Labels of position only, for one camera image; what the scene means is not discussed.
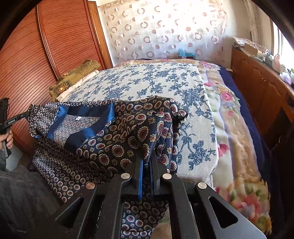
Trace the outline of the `person's left hand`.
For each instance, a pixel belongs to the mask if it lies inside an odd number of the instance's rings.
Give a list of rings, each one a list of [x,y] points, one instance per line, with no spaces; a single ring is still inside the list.
[[[10,128],[7,129],[6,134],[0,135],[0,149],[3,150],[3,141],[6,140],[6,147],[11,150],[13,147],[13,132]]]

